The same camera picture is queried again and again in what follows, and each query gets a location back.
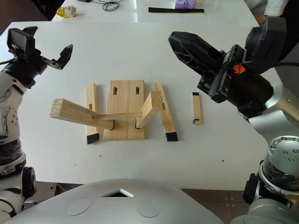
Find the wooden leg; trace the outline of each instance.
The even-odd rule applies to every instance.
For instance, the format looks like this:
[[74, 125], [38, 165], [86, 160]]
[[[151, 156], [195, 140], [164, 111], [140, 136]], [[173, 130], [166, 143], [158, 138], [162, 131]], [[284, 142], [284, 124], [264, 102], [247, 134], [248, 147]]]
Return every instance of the wooden leg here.
[[113, 120], [96, 120], [93, 115], [98, 113], [83, 106], [77, 105], [66, 99], [55, 99], [52, 104], [50, 117], [60, 120], [67, 120], [74, 123], [113, 129]]
[[[96, 113], [99, 112], [98, 93], [95, 83], [91, 83], [85, 87], [86, 91], [86, 107]], [[92, 144], [100, 139], [100, 129], [98, 127], [87, 126], [87, 144]]]
[[163, 108], [160, 91], [152, 91], [145, 100], [141, 112], [142, 117], [136, 119], [136, 128], [143, 128], [146, 123]]
[[192, 97], [193, 97], [193, 115], [194, 115], [193, 124], [201, 125], [202, 119], [201, 119], [199, 93], [198, 92], [193, 92]]
[[163, 109], [161, 110], [161, 118], [165, 129], [166, 139], [167, 141], [178, 141], [177, 132], [173, 124], [162, 83], [154, 83], [154, 90], [160, 91], [162, 95]]

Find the wooden stick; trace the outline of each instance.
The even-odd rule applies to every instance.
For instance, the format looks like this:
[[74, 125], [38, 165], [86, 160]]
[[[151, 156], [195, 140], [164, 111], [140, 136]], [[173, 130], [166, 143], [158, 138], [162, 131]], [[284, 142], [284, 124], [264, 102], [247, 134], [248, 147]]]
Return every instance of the wooden stick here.
[[164, 93], [162, 83], [154, 83], [154, 90], [160, 91], [163, 100], [163, 109], [161, 110], [161, 118], [164, 124], [167, 141], [178, 141], [178, 135], [173, 124], [170, 109], [167, 103], [167, 99]]
[[198, 92], [193, 92], [192, 96], [193, 96], [193, 115], [194, 115], [193, 124], [201, 125], [202, 119], [201, 119], [199, 93]]
[[66, 99], [54, 99], [50, 112], [51, 118], [67, 120], [93, 127], [103, 127], [110, 130], [113, 129], [114, 122], [112, 120], [95, 120], [93, 119], [93, 115], [98, 115], [98, 113], [72, 103]]
[[[85, 87], [86, 107], [94, 112], [99, 112], [98, 93], [95, 83], [91, 83]], [[100, 139], [100, 129], [98, 127], [86, 126], [87, 144], [92, 144]]]
[[93, 115], [93, 119], [97, 119], [97, 120], [121, 120], [121, 119], [140, 118], [141, 116], [142, 116], [142, 111], [139, 111], [139, 112], [128, 112], [128, 113], [113, 113], [113, 114]]
[[152, 91], [145, 100], [141, 111], [142, 117], [136, 118], [136, 128], [143, 128], [146, 123], [163, 108], [160, 91]]

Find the wooden block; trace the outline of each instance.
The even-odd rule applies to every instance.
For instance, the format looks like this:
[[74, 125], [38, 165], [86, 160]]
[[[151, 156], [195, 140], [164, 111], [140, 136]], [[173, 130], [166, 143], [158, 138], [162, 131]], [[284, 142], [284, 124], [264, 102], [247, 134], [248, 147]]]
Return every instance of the wooden block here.
[[192, 93], [193, 97], [193, 124], [195, 125], [201, 125], [202, 119], [201, 119], [201, 109], [200, 109], [200, 97], [198, 92]]
[[[85, 87], [86, 91], [86, 107], [94, 112], [99, 112], [98, 93], [95, 83], [91, 83]], [[98, 127], [87, 126], [87, 144], [92, 144], [100, 139], [100, 129]]]
[[120, 119], [131, 119], [139, 118], [142, 116], [142, 112], [128, 112], [128, 113], [113, 113], [113, 114], [101, 114], [93, 115], [93, 119], [98, 120], [120, 120]]
[[98, 113], [66, 99], [54, 99], [50, 112], [51, 118], [67, 120], [93, 127], [113, 129], [114, 122], [112, 120], [95, 120], [93, 119], [93, 115], [98, 115]]
[[163, 101], [161, 92], [150, 92], [141, 108], [142, 117], [136, 119], [136, 128], [143, 128], [153, 116], [162, 110], [162, 108]]
[[[144, 103], [143, 81], [111, 81], [107, 113], [139, 112]], [[136, 129], [136, 119], [115, 120], [114, 130], [104, 130], [103, 140], [142, 140], [145, 128]]]
[[164, 125], [167, 141], [178, 141], [178, 135], [173, 124], [170, 109], [167, 103], [166, 95], [162, 83], [154, 83], [154, 90], [160, 91], [163, 101], [163, 109], [161, 110], [161, 119]]

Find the tissue box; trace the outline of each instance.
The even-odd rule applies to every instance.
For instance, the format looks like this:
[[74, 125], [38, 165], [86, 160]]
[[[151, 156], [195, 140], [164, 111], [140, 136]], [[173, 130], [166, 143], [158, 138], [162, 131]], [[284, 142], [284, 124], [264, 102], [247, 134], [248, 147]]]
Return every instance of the tissue box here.
[[174, 0], [174, 8], [195, 8], [197, 0]]

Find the mortise hole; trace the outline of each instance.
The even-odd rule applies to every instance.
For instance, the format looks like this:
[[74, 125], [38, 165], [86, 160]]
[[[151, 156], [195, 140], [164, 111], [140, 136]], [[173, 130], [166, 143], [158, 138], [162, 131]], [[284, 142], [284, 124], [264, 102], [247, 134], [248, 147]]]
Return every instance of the mortise hole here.
[[114, 88], [113, 88], [113, 95], [116, 95], [116, 93], [117, 93], [117, 88], [114, 87]]

